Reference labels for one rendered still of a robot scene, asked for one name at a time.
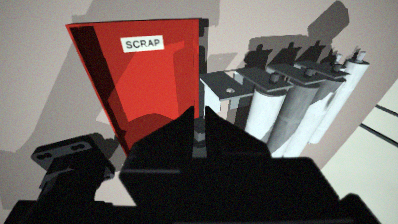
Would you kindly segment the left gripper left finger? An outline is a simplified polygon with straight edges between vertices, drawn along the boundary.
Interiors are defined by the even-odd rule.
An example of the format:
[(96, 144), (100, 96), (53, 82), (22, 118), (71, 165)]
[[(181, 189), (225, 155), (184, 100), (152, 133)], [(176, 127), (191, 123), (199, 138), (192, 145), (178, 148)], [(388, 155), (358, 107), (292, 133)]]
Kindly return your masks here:
[(133, 155), (192, 157), (193, 141), (194, 106), (190, 106), (178, 118), (136, 141), (132, 145), (127, 158)]

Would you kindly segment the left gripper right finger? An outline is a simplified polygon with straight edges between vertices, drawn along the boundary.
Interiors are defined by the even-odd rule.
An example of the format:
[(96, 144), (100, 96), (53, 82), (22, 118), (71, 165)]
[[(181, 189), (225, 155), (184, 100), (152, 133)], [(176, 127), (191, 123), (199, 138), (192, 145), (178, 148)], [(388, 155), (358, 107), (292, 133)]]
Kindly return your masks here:
[(207, 157), (272, 157), (265, 142), (223, 119), (209, 106), (205, 106), (205, 139)]

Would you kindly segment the red scrap tray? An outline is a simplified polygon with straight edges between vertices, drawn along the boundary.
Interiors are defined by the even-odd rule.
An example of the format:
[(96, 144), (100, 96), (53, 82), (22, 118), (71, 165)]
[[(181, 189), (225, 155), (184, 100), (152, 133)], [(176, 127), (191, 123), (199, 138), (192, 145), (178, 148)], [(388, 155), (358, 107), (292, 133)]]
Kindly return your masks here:
[(75, 23), (67, 30), (126, 157), (136, 141), (190, 106), (199, 118), (199, 19)]

